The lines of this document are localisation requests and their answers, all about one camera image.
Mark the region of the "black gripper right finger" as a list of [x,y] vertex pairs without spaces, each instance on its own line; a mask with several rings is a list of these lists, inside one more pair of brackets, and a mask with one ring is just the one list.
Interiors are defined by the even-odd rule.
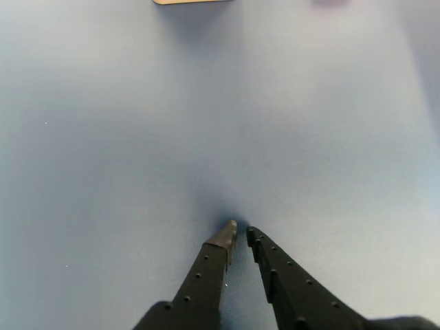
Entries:
[[249,226],[246,234],[279,329],[366,328],[366,318],[336,298],[264,232]]

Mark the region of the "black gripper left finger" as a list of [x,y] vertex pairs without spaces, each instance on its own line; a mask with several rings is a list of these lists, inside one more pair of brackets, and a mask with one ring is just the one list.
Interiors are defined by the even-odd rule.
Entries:
[[220,329],[221,297],[237,246],[237,223],[229,220],[206,240],[174,299],[154,304],[135,329]]

